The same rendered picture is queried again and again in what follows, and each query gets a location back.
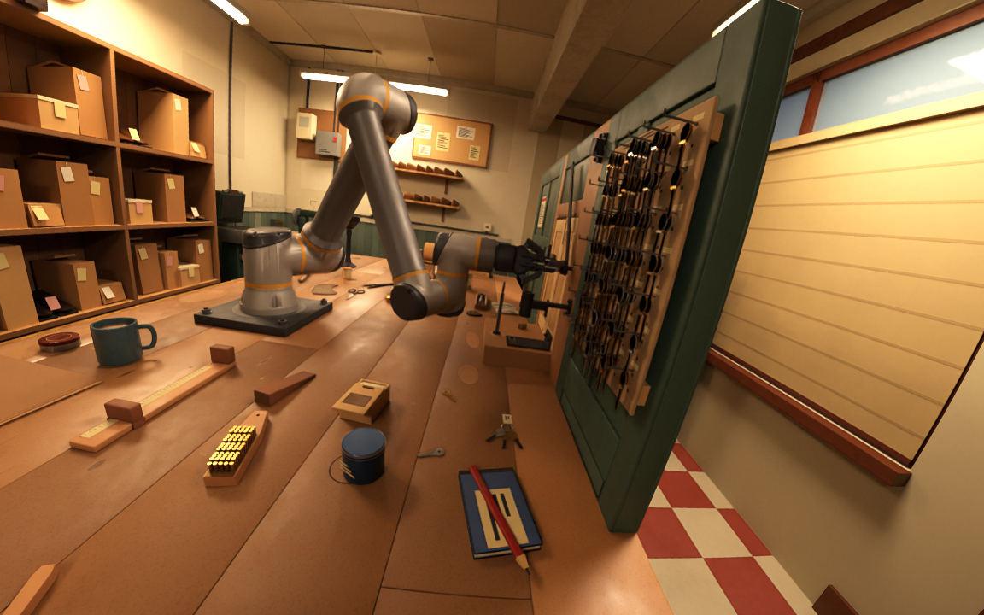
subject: red floor tile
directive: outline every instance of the red floor tile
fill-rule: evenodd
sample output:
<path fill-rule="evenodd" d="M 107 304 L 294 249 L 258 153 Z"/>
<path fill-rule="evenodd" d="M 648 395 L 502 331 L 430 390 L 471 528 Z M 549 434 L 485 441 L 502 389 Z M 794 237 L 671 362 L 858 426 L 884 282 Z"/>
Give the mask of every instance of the red floor tile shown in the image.
<path fill-rule="evenodd" d="M 659 489 L 671 507 L 715 507 L 688 471 L 664 471 Z"/>
<path fill-rule="evenodd" d="M 706 559 L 738 615 L 796 615 L 753 557 Z"/>
<path fill-rule="evenodd" d="M 675 444 L 675 450 L 673 450 L 675 456 L 686 466 L 687 472 L 703 472 L 700 469 L 700 465 L 696 464 L 694 458 L 691 458 L 690 454 L 686 452 L 686 448 L 681 444 Z"/>
<path fill-rule="evenodd" d="M 730 525 L 731 529 L 735 530 L 735 535 L 739 537 L 742 544 L 747 546 L 750 555 L 754 557 L 772 555 L 769 549 L 765 548 L 765 545 L 758 540 L 758 535 L 754 534 L 754 530 L 751 530 L 747 522 L 743 521 L 742 517 L 739 517 L 739 513 L 735 512 L 733 507 L 722 507 L 722 509 L 719 509 L 719 513 L 723 515 L 723 518 L 726 518 L 727 525 Z"/>
<path fill-rule="evenodd" d="M 636 536 L 648 558 L 700 557 L 694 541 L 669 507 L 649 507 Z"/>

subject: teal mug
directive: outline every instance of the teal mug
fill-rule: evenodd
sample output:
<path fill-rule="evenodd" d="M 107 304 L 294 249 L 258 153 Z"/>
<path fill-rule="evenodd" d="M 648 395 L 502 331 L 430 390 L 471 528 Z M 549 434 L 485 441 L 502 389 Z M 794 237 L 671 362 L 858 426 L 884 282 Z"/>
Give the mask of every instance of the teal mug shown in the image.
<path fill-rule="evenodd" d="M 144 346 L 139 330 L 151 331 L 151 343 Z M 90 325 L 93 350 L 97 362 L 106 367 L 126 366 L 144 357 L 157 343 L 157 331 L 149 325 L 140 325 L 136 319 L 105 319 Z"/>

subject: bulletin board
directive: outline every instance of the bulletin board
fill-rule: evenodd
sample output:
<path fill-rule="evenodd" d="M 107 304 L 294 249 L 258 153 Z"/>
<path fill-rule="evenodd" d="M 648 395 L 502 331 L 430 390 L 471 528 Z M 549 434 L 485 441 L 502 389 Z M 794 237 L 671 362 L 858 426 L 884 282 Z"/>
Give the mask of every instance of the bulletin board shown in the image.
<path fill-rule="evenodd" d="M 317 116 L 317 132 L 331 132 L 332 118 L 335 117 L 331 110 L 321 109 L 298 109 L 298 113 L 312 113 Z M 348 129 L 343 125 L 338 127 L 340 132 L 340 157 L 344 157 L 344 152 L 348 151 Z M 317 144 L 315 141 L 304 141 L 297 139 L 296 156 L 308 157 L 311 160 L 333 160 L 327 155 L 317 155 Z"/>
<path fill-rule="evenodd" d="M 457 117 L 417 115 L 413 128 L 413 159 L 435 160 L 465 167 L 489 166 L 492 125 Z"/>

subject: round container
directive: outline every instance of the round container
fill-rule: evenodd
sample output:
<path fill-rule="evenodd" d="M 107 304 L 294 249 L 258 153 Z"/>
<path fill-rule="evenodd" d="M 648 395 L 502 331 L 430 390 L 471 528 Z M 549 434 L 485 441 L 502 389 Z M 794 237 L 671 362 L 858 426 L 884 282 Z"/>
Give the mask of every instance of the round container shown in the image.
<path fill-rule="evenodd" d="M 340 468 L 352 485 L 368 485 L 386 471 L 386 435 L 372 427 L 348 432 L 340 441 Z"/>
<path fill-rule="evenodd" d="M 77 332 L 54 332 L 36 340 L 36 343 L 42 353 L 63 353 L 66 350 L 75 350 L 81 345 L 82 337 Z"/>

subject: wooden tabletop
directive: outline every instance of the wooden tabletop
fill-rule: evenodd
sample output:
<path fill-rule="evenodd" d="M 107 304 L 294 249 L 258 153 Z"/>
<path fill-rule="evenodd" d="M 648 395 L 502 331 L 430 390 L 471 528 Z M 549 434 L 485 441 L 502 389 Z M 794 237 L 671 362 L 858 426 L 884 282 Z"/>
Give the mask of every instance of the wooden tabletop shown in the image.
<path fill-rule="evenodd" d="M 481 362 L 495 312 L 405 322 L 384 301 L 390 287 L 345 299 L 345 288 L 390 282 L 386 261 L 355 262 L 351 283 L 296 281 L 300 296 L 323 283 L 338 295 L 288 338 L 192 322 L 240 296 L 236 280 L 114 313 L 159 331 L 131 366 L 97 365 L 89 320 L 62 327 L 82 335 L 69 353 L 40 354 L 32 336 L 0 343 L 8 357 L 102 380 L 0 427 L 0 611 L 56 564 L 38 614 L 670 612 L 636 535 L 606 530 L 550 374 Z M 477 292 L 495 294 L 483 275 L 473 287 L 470 307 Z M 508 284 L 507 300 L 517 296 Z M 101 452 L 67 447 L 101 423 L 105 401 L 163 388 L 207 363 L 215 343 L 235 348 L 235 369 Z M 241 485 L 204 487 L 222 433 L 258 409 L 253 389 L 296 371 L 317 378 L 269 408 Z M 331 406 L 359 378 L 390 383 L 374 423 L 386 472 L 366 486 L 337 483 L 332 466 L 341 437 L 363 425 Z M 524 450 L 484 442 L 508 412 Z M 415 456 L 436 447 L 446 455 Z M 516 468 L 544 541 L 531 576 L 512 558 L 472 559 L 457 483 L 470 464 Z"/>

